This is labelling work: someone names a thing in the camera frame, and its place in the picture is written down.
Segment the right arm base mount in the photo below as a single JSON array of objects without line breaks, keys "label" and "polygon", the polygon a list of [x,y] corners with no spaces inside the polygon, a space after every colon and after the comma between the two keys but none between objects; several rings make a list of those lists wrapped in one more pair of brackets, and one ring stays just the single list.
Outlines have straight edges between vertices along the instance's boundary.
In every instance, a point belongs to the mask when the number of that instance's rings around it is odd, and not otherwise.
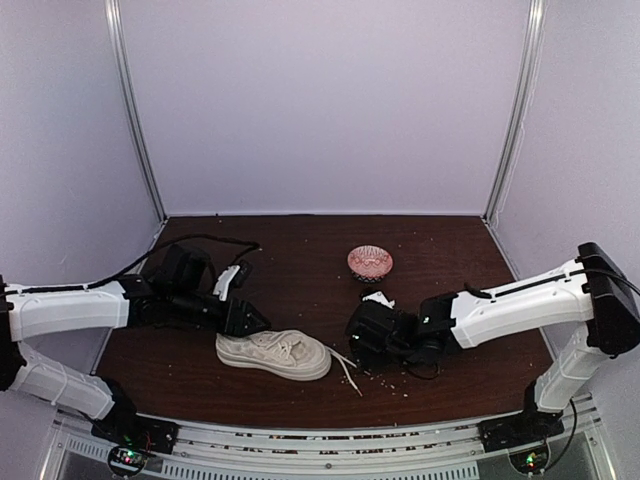
[{"label": "right arm base mount", "polygon": [[532,477],[546,473],[552,466],[549,438],[564,432],[563,411],[542,412],[534,403],[515,414],[478,424],[485,453],[506,450],[511,467]]}]

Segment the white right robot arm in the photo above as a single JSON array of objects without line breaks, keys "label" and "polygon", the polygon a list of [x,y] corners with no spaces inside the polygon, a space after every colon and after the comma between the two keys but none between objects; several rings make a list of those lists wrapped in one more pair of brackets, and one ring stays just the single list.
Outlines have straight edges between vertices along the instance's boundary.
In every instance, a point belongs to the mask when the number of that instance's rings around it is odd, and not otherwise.
[{"label": "white right robot arm", "polygon": [[465,286],[422,301],[417,313],[395,307],[383,292],[361,298],[345,334],[365,369],[397,362],[436,365],[449,351],[497,338],[573,323],[552,366],[533,381],[525,410],[513,419],[519,440],[535,440],[608,358],[639,344],[639,289],[594,242],[546,273],[481,290]]}]

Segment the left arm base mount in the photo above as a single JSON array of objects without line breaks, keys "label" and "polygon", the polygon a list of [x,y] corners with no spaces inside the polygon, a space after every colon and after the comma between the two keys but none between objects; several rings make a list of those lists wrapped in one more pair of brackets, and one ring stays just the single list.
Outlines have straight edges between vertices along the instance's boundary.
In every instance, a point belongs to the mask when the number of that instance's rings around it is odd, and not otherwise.
[{"label": "left arm base mount", "polygon": [[118,479],[131,479],[158,453],[173,452],[179,426],[172,421],[139,415],[118,382],[105,379],[105,383],[114,405],[103,419],[88,417],[91,434],[114,443],[107,455],[107,466]]}]

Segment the white canvas sneaker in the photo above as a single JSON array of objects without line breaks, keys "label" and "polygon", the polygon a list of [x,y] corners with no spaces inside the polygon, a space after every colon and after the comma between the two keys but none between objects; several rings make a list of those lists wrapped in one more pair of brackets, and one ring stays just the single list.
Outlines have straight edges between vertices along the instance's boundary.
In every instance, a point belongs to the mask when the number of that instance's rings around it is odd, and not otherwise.
[{"label": "white canvas sneaker", "polygon": [[319,380],[331,369],[327,348],[298,330],[264,331],[246,337],[218,334],[215,348],[224,365],[266,371],[298,382]]}]

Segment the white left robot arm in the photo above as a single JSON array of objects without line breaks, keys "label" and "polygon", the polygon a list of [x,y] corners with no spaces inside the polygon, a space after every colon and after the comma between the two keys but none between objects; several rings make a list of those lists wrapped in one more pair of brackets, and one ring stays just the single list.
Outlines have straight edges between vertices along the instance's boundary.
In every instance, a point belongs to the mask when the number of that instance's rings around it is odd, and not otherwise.
[{"label": "white left robot arm", "polygon": [[123,444],[144,433],[136,408],[113,383],[56,362],[34,351],[29,338],[66,331],[136,328],[168,312],[205,330],[246,337],[270,329],[249,302],[231,292],[251,272],[238,259],[217,274],[210,256],[174,243],[149,275],[124,272],[93,284],[1,286],[1,388],[77,410]]}]

